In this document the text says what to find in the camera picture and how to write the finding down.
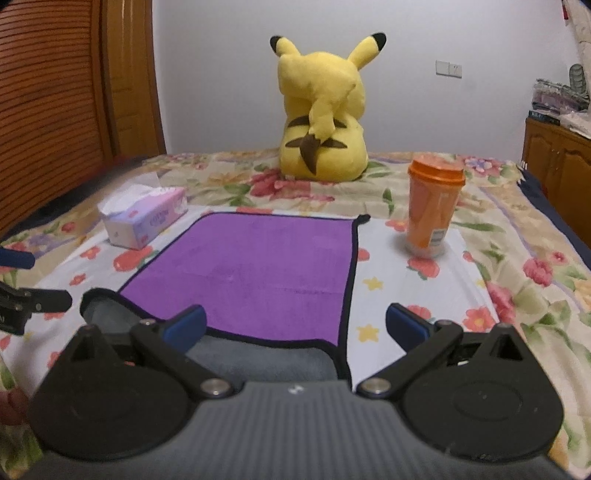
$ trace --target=white tissue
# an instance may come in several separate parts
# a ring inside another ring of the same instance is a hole
[[[111,195],[98,204],[99,212],[105,216],[121,213],[147,196],[161,195],[163,189],[156,172],[144,173],[126,181]]]

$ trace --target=gray cloth underside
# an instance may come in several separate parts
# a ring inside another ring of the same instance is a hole
[[[107,297],[92,300],[83,317],[103,333],[126,333],[140,317]],[[235,386],[245,381],[336,380],[330,356],[317,348],[272,348],[204,336],[186,355]]]

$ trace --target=plastic cup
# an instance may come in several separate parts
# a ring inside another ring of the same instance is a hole
[[[408,168],[407,248],[422,258],[434,258],[444,250],[444,239],[462,187],[464,165],[433,154],[418,155]]]

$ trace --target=wall switch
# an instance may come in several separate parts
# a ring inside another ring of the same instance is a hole
[[[435,62],[435,73],[437,75],[449,75],[449,62],[436,60]]]
[[[462,66],[461,65],[455,65],[453,63],[450,63],[449,65],[449,75],[451,77],[457,77],[459,79],[462,78]]]

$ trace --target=barcode label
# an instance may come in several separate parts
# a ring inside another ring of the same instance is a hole
[[[429,241],[429,246],[430,247],[438,247],[441,244],[441,242],[443,242],[446,232],[447,232],[447,229],[444,229],[444,228],[434,230],[433,233],[431,234],[431,240]]]

